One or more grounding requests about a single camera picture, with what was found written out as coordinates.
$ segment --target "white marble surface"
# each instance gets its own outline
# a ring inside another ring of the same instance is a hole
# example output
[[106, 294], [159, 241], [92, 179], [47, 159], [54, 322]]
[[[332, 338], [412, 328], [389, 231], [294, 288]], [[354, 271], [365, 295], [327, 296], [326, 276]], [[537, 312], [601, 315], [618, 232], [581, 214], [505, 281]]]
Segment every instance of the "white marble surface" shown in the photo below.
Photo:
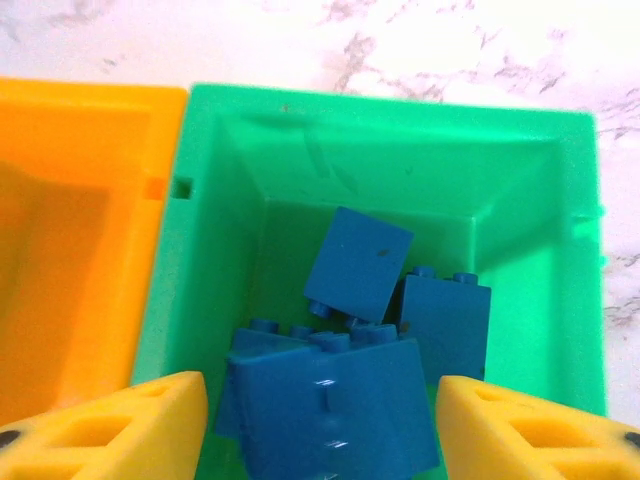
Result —
[[610, 413], [640, 426], [638, 18], [628, 0], [0, 0], [0, 75], [594, 112]]

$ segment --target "green plastic bin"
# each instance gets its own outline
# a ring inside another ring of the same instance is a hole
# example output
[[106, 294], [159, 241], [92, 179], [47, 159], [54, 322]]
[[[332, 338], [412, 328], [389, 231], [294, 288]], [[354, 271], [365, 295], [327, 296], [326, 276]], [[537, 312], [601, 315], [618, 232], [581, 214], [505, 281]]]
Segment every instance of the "green plastic bin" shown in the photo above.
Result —
[[198, 479], [246, 478], [213, 433], [234, 330], [252, 316], [340, 328], [302, 295], [339, 205], [415, 232], [406, 270], [493, 288], [487, 381], [605, 413], [591, 116], [198, 85], [133, 379], [204, 373]]

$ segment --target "blue plastic brick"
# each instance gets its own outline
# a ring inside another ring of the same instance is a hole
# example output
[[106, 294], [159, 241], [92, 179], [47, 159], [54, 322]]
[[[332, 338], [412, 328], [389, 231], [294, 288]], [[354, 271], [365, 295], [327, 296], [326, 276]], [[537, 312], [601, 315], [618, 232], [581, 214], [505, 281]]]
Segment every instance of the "blue plastic brick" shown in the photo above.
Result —
[[[307, 337], [314, 332], [311, 327], [294, 325], [289, 330], [289, 336], [278, 334], [278, 324], [271, 320], [254, 318], [249, 328], [236, 330], [231, 350], [234, 352], [250, 351], [251, 354], [260, 354], [306, 346]], [[236, 405], [232, 396], [231, 380], [229, 375], [225, 377], [225, 383], [220, 397], [218, 414], [216, 417], [215, 432], [223, 437], [238, 438], [240, 436]]]
[[379, 324], [409, 253], [413, 233], [340, 207], [304, 289], [309, 310], [334, 310], [356, 323]]
[[438, 465], [418, 345], [393, 325], [229, 356], [254, 480], [405, 480]]
[[425, 381], [443, 375], [484, 380], [491, 289], [471, 273], [439, 280], [430, 267], [416, 267], [404, 279], [399, 330], [420, 345]]

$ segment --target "yellow plastic piece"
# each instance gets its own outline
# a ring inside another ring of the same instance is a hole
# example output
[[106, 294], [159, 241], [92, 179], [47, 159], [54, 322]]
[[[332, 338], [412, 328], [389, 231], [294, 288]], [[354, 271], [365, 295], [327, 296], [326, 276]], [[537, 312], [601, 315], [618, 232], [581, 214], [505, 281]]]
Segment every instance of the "yellow plastic piece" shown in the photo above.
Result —
[[6, 425], [0, 480], [191, 480], [207, 410], [202, 374], [182, 372]]
[[0, 78], [0, 425], [129, 385], [186, 97]]
[[436, 422], [450, 480], [640, 478], [637, 429], [478, 380], [443, 377]]

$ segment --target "orange plastic bin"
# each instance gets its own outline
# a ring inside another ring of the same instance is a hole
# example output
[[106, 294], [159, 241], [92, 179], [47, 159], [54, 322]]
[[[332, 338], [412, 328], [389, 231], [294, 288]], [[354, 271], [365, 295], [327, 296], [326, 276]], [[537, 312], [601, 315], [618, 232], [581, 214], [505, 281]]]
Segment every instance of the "orange plastic bin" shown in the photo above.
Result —
[[186, 97], [0, 79], [0, 425], [129, 384]]

